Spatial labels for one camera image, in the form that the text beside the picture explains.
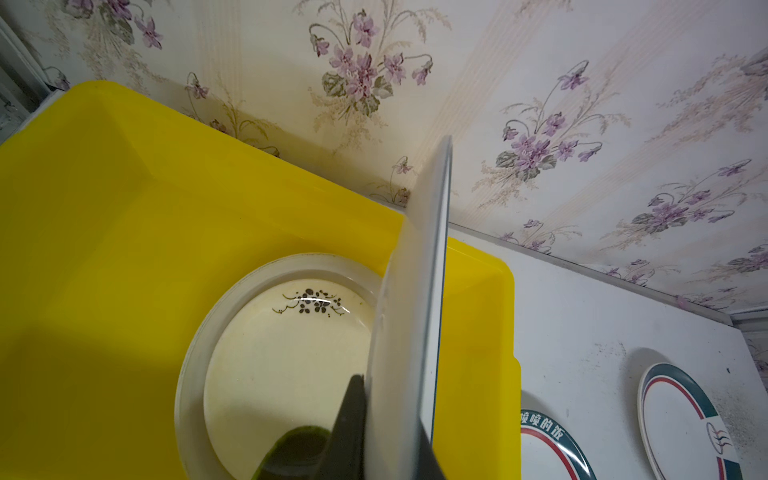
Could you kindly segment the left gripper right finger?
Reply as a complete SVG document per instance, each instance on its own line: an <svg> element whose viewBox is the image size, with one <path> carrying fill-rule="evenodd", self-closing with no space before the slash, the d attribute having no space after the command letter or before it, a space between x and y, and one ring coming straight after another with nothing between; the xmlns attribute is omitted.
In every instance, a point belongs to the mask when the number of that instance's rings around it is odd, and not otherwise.
<svg viewBox="0 0 768 480"><path fill-rule="evenodd" d="M430 439L422 424L419 424L419 443L415 480L445 480L446 477L434 454Z"/></svg>

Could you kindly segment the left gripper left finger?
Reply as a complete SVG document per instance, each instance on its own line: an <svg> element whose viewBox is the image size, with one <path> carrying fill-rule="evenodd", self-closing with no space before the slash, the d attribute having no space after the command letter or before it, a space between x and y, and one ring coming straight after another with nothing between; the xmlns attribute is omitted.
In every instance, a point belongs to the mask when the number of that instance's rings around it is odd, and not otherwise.
<svg viewBox="0 0 768 480"><path fill-rule="evenodd" d="M364 478L364 438L367 399L362 375L353 375L313 480Z"/></svg>

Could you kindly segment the white plate black quatrefoil outline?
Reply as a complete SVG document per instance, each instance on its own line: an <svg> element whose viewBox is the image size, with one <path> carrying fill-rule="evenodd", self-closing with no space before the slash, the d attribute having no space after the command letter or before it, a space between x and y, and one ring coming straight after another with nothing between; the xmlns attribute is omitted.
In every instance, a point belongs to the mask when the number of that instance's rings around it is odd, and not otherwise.
<svg viewBox="0 0 768 480"><path fill-rule="evenodd" d="M431 449L446 267L452 139L419 173L376 306L363 474L414 479Z"/></svg>

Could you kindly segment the cream plate black floral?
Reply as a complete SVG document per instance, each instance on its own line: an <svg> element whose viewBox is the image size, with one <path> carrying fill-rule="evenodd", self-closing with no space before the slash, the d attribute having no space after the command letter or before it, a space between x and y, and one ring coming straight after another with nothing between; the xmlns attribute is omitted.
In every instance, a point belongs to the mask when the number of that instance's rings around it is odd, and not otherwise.
<svg viewBox="0 0 768 480"><path fill-rule="evenodd" d="M321 279L274 286L234 315L203 390L209 439L233 478L311 476L350 378L366 370L373 316L361 295Z"/></svg>

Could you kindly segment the plain cream plate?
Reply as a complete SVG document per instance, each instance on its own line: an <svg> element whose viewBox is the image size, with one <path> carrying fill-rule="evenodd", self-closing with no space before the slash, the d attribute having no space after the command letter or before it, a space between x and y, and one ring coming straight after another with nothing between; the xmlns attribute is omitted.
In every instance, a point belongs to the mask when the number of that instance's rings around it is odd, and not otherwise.
<svg viewBox="0 0 768 480"><path fill-rule="evenodd" d="M179 375L174 409L175 434L181 462L189 478L235 479L218 460L204 418L206 373L219 338L234 315L256 295L288 281L308 279L327 280L351 289L369 303L375 316L381 277L365 266L337 255L309 253L284 257L254 270L232 286L198 328Z"/></svg>

